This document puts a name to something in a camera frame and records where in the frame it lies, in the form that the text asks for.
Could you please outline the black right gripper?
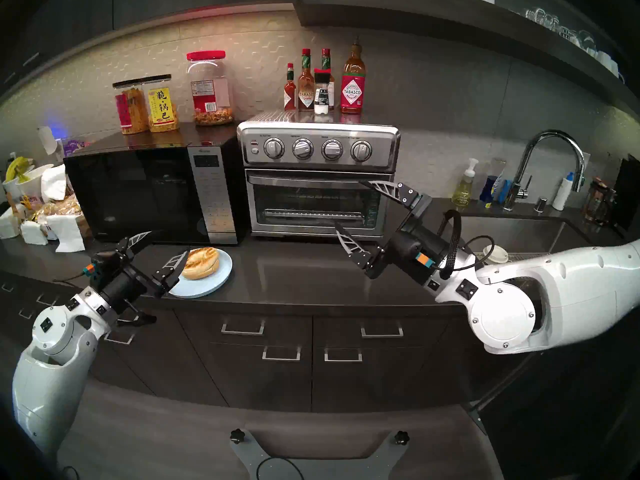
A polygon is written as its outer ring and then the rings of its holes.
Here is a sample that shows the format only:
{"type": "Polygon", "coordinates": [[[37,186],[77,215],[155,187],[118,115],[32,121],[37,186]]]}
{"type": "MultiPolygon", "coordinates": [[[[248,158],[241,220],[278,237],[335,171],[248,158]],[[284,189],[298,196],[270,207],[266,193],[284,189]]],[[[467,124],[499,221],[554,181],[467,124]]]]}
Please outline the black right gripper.
{"type": "Polygon", "coordinates": [[[360,180],[359,183],[409,209],[396,231],[376,253],[365,249],[338,221],[335,233],[347,256],[370,279],[377,279],[388,265],[395,265],[421,286],[440,271],[441,279],[453,275],[453,243],[442,234],[447,219],[433,232],[423,225],[423,215],[430,206],[431,197],[421,194],[406,184],[386,180],[360,180]]]}

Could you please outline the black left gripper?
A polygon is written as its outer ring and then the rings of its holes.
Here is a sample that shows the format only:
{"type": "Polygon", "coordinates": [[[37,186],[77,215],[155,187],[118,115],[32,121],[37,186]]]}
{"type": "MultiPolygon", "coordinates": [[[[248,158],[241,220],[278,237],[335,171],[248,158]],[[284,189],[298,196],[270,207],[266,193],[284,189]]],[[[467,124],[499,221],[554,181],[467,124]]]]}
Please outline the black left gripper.
{"type": "Polygon", "coordinates": [[[179,282],[189,250],[169,258],[152,273],[152,278],[133,265],[133,259],[152,242],[152,231],[125,237],[118,250],[100,251],[91,256],[90,286],[117,314],[138,312],[135,303],[143,295],[159,299],[179,282]]]}

